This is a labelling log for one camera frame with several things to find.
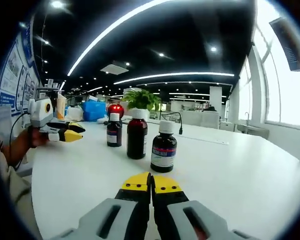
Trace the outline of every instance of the white bottle cap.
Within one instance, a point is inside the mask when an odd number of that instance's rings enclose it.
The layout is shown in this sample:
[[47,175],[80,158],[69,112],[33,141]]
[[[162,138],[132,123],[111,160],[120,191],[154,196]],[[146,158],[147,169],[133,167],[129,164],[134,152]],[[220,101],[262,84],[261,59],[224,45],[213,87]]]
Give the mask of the white bottle cap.
[[110,113],[110,121],[119,122],[120,121],[120,114],[119,113]]
[[135,108],[132,110],[132,118],[133,119],[145,119],[145,110]]
[[159,126],[159,133],[161,134],[173,134],[175,123],[173,121],[161,120]]

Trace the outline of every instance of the faucet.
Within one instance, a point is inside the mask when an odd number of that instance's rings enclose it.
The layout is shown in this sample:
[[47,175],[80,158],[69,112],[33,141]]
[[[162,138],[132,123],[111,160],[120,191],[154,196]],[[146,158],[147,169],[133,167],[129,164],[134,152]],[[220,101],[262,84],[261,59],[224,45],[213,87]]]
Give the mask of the faucet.
[[245,134],[248,134],[248,127],[249,127],[249,117],[250,117],[250,114],[249,114],[249,112],[245,112],[245,116],[248,114],[248,118],[246,119],[246,122],[245,122],[245,125],[246,125],[246,127],[245,127]]

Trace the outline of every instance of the white round table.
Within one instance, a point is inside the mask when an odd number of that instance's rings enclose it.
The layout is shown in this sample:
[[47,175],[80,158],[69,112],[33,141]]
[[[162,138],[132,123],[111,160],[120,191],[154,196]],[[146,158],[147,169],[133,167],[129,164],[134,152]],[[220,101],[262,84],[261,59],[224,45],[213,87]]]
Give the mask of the white round table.
[[[114,198],[129,177],[159,174],[150,168],[159,125],[148,124],[146,156],[140,160],[127,157],[126,125],[117,148],[107,146],[106,126],[82,125],[83,139],[50,142],[36,150],[32,202],[44,239],[77,228],[84,214]],[[295,157],[259,136],[190,125],[179,136],[178,129],[176,124],[174,169],[165,175],[190,200],[226,219],[230,230],[260,239],[273,239],[295,218],[300,209],[300,162]],[[146,239],[155,239],[153,231]]]

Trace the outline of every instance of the bottle label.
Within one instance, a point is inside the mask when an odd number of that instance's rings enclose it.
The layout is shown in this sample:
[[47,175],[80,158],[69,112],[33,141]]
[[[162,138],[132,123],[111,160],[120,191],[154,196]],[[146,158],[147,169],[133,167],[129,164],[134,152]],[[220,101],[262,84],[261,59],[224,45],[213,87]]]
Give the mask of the bottle label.
[[144,135],[143,154],[146,154],[146,146],[147,146],[147,135]]
[[174,165],[176,148],[152,148],[151,163],[158,167],[171,167]]
[[116,144],[117,143],[117,134],[118,133],[116,131],[107,130],[106,131],[106,141],[111,144]]

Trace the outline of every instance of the green plant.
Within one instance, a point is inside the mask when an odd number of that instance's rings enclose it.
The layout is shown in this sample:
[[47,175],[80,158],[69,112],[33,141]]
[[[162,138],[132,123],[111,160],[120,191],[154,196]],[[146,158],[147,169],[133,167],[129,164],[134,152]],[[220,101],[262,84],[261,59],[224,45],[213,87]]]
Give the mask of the green plant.
[[141,91],[130,90],[127,92],[122,99],[127,101],[128,109],[148,109],[149,111],[154,107],[156,111],[159,110],[161,98],[150,93],[147,90],[142,89]]

